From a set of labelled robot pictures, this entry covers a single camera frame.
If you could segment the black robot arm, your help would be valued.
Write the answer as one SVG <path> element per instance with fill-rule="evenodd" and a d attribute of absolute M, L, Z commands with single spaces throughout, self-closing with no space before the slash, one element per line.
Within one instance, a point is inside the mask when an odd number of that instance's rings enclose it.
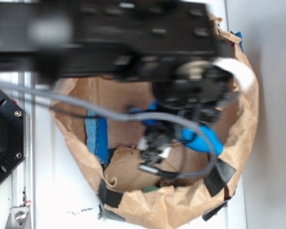
<path fill-rule="evenodd" d="M 46 81 L 109 75 L 150 82 L 154 108 L 100 116 L 180 127 L 187 147 L 219 155 L 211 125 L 231 97 L 232 57 L 207 7 L 182 0 L 0 2 L 0 72 L 37 72 Z"/>

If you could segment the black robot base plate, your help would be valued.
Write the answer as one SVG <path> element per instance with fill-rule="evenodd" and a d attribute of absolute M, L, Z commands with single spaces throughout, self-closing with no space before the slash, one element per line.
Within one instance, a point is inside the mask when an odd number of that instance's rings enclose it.
<path fill-rule="evenodd" d="M 0 185 L 25 158 L 24 114 L 0 89 Z"/>

